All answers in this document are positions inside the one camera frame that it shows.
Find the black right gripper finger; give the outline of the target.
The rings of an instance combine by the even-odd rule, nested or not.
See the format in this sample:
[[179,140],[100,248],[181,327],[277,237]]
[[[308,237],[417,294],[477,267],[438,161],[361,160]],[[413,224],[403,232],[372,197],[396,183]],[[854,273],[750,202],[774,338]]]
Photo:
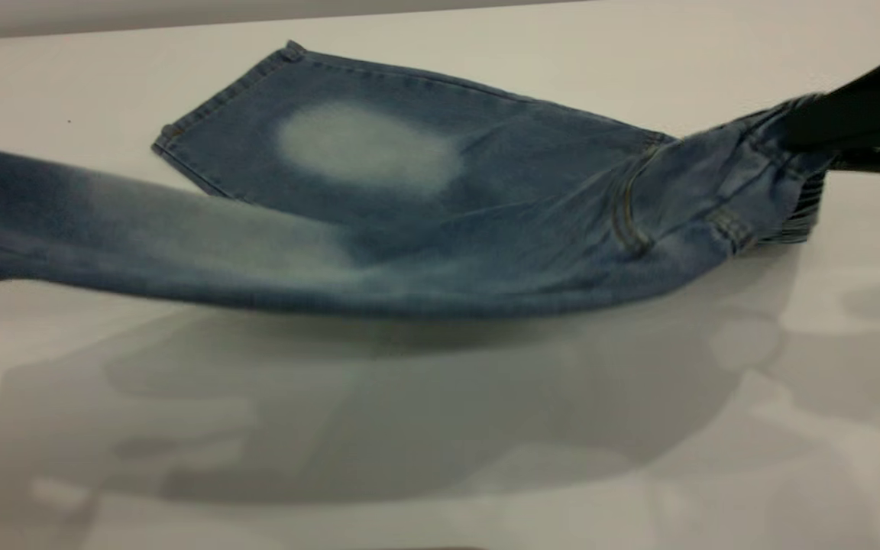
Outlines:
[[880,147],[880,66],[785,116],[794,150]]

